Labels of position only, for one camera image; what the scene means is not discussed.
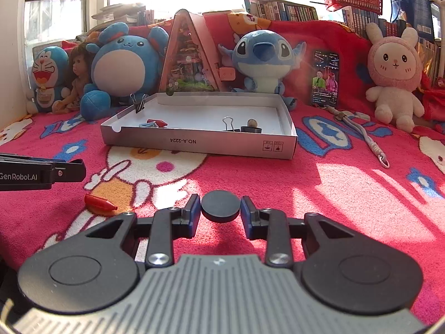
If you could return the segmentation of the binder clip on box edge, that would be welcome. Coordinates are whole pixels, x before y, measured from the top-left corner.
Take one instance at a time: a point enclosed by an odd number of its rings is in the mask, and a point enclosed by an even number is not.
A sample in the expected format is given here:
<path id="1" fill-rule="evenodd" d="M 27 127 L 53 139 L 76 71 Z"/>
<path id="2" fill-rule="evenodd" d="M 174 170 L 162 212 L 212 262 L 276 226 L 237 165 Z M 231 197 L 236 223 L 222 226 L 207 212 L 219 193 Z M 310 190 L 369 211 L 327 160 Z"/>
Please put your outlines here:
<path id="1" fill-rule="evenodd" d="M 149 97 L 148 94 L 131 94 L 130 99 L 133 103 L 134 111 L 136 114 L 141 112 L 145 107 L 145 100 Z"/>

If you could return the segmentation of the light blue hair clip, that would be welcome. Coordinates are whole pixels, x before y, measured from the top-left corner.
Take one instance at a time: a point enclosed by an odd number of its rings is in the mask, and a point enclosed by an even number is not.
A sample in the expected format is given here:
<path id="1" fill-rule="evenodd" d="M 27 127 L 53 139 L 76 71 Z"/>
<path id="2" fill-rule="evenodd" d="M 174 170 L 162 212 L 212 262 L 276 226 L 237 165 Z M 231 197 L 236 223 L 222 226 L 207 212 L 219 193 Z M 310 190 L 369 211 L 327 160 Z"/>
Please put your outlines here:
<path id="1" fill-rule="evenodd" d="M 156 127 L 156 123 L 154 121 L 141 123 L 141 124 L 139 124 L 139 127 L 142 127 L 142 128 Z"/>

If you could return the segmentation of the brown haired baby doll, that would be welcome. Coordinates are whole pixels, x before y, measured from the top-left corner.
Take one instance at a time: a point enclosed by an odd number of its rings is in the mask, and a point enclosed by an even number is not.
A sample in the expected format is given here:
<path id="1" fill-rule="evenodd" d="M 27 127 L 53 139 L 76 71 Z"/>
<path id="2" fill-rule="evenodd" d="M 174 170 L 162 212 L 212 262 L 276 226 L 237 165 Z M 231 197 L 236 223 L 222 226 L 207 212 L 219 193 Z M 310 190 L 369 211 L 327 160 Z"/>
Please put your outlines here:
<path id="1" fill-rule="evenodd" d="M 81 98 L 84 95 L 86 84 L 90 84 L 90 70 L 93 61 L 93 53 L 87 50 L 88 43 L 77 45 L 69 57 L 69 72 L 67 84 L 70 88 L 69 94 L 57 101 L 53 107 L 53 113 L 65 114 L 78 111 L 80 109 Z"/>

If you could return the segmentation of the black binder clip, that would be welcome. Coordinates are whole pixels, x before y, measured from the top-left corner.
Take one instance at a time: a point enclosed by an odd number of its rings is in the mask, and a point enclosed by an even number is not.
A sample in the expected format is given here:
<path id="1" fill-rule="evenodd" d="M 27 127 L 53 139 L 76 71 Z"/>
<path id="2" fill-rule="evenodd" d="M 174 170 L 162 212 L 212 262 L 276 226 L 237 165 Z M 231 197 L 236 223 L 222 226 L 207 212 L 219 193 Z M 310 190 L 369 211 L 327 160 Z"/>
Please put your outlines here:
<path id="1" fill-rule="evenodd" d="M 222 119 L 222 122 L 224 123 L 224 131 L 228 132 L 240 132 L 241 130 L 239 128 L 234 127 L 234 119 L 231 116 L 226 116 Z"/>

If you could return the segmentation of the pink bunny plush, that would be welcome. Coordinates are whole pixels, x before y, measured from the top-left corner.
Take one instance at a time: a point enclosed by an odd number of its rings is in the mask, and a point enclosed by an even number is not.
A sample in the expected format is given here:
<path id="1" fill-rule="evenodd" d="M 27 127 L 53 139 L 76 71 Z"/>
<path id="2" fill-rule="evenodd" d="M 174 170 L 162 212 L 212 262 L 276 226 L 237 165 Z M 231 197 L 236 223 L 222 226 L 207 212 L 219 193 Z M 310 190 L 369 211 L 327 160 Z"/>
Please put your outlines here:
<path id="1" fill-rule="evenodd" d="M 413 94 L 423 71 L 416 51 L 418 33 L 407 27 L 400 37 L 385 37 L 375 23 L 368 23 L 366 33 L 372 42 L 367 68 L 375 84 L 367 90 L 366 99 L 375 104 L 378 121 L 411 133 L 415 128 L 413 118 L 425 114 L 423 104 Z"/>

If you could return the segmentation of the brown hazelnut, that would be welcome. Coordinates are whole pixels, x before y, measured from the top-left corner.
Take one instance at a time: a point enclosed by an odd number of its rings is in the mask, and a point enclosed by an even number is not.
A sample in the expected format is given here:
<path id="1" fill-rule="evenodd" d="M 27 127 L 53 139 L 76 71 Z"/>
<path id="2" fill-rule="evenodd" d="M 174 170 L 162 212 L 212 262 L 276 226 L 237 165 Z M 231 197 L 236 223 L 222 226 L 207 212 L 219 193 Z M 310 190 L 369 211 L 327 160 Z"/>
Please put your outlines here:
<path id="1" fill-rule="evenodd" d="M 257 121 L 255 119 L 249 119 L 248 127 L 258 127 Z"/>

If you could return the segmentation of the white cardboard box tray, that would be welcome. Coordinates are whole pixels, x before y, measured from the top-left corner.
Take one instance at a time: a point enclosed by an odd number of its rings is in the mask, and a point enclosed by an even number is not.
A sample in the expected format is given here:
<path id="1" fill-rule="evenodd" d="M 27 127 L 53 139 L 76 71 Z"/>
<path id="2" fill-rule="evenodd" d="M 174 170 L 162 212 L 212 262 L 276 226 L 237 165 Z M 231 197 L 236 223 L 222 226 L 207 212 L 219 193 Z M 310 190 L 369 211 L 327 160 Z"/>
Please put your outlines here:
<path id="1" fill-rule="evenodd" d="M 224 131 L 222 119 L 231 116 L 234 127 L 255 119 L 261 134 Z M 139 127 L 148 119 L 166 127 Z M 279 95 L 247 92 L 156 93 L 138 114 L 129 106 L 101 124 L 109 146 L 166 149 L 257 158 L 291 159 L 297 133 Z"/>

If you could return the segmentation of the blue Stitch plush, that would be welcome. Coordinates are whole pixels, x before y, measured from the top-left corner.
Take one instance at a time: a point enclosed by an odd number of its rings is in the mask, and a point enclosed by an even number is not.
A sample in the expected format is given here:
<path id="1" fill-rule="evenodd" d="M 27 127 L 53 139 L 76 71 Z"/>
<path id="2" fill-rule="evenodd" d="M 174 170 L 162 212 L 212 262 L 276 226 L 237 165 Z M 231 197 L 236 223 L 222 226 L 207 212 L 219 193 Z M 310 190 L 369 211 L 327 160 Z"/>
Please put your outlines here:
<path id="1" fill-rule="evenodd" d="M 295 109 L 296 99 L 284 95 L 283 78 L 300 68 L 306 49 L 305 41 L 292 47 L 286 38 L 271 30 L 247 33 L 233 49 L 218 45 L 219 52 L 245 76 L 245 91 L 277 94 L 290 111 Z"/>

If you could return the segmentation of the pink triangular diorama house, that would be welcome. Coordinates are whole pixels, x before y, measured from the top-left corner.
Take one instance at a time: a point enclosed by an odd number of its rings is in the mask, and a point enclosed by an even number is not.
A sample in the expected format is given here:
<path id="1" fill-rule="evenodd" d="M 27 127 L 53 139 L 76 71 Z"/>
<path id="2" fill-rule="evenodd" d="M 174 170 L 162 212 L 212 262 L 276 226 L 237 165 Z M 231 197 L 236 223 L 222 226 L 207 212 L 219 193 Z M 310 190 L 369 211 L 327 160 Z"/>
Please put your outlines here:
<path id="1" fill-rule="evenodd" d="M 179 10 L 172 23 L 159 90 L 170 96 L 226 91 L 235 78 L 235 69 L 222 64 L 204 17 Z"/>

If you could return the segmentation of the black round lid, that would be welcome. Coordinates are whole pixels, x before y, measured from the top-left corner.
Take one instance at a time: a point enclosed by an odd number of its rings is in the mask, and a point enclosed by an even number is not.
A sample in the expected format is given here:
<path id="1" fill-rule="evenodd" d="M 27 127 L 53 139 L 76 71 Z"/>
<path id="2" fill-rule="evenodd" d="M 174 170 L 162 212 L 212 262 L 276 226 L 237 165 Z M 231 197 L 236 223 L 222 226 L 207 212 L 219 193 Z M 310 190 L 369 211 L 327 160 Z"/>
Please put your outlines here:
<path id="1" fill-rule="evenodd" d="M 240 131 L 244 133 L 261 134 L 262 129 L 259 127 L 241 126 Z"/>

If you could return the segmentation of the black round disc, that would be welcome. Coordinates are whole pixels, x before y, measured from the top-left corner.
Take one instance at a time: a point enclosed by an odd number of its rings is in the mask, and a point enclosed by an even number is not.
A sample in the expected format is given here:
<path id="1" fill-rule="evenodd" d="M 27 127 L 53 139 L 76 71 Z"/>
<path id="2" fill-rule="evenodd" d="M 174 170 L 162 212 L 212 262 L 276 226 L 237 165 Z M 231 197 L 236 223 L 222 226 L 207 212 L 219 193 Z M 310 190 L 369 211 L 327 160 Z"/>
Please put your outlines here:
<path id="1" fill-rule="evenodd" d="M 235 220 L 240 211 L 240 199 L 225 190 L 213 190 L 201 200 L 201 212 L 210 221 L 227 223 Z"/>

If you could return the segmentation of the Doraemon plush toy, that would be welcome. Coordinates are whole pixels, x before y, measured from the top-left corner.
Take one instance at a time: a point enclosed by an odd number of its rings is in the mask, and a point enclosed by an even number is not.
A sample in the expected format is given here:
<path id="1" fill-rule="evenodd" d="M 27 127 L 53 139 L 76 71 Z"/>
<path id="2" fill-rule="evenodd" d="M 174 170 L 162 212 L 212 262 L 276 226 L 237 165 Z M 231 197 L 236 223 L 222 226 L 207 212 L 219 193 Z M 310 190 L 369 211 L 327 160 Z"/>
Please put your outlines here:
<path id="1" fill-rule="evenodd" d="M 56 106 L 69 95 L 66 73 L 69 55 L 58 46 L 49 46 L 40 51 L 31 68 L 33 92 L 27 96 L 26 110 L 29 114 L 55 112 Z"/>

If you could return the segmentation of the row of books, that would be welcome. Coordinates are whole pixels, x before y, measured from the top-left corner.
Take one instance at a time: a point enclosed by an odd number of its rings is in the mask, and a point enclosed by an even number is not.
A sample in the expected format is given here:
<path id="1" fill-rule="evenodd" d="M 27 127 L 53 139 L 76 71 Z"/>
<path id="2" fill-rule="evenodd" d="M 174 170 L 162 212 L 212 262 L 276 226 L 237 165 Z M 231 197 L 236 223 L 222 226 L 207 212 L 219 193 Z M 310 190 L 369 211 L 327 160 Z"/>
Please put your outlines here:
<path id="1" fill-rule="evenodd" d="M 244 0 L 248 14 L 258 19 L 306 22 L 318 20 L 318 13 L 312 6 L 285 0 Z"/>

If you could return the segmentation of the blue cardboard package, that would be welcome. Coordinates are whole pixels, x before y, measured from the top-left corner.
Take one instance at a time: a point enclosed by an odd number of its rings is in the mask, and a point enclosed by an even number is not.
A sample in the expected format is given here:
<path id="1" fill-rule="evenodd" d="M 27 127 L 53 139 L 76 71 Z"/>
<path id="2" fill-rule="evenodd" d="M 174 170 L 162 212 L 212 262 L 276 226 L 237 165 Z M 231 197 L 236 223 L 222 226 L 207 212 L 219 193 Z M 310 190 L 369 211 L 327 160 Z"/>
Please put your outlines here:
<path id="1" fill-rule="evenodd" d="M 404 20 L 420 38 L 434 42 L 434 26 L 430 0 L 390 0 L 390 22 Z"/>

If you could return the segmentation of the stack of books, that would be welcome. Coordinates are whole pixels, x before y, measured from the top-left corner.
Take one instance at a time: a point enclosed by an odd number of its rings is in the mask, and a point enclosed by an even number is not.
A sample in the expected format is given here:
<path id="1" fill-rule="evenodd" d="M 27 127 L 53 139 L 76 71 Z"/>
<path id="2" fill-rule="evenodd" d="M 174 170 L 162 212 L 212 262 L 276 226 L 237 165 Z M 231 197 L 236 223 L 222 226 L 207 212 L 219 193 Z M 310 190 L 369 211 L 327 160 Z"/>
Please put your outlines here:
<path id="1" fill-rule="evenodd" d="M 138 13 L 141 11 L 145 11 L 144 4 L 112 4 L 98 10 L 91 18 L 103 22 L 117 20 L 122 17 L 137 18 Z"/>

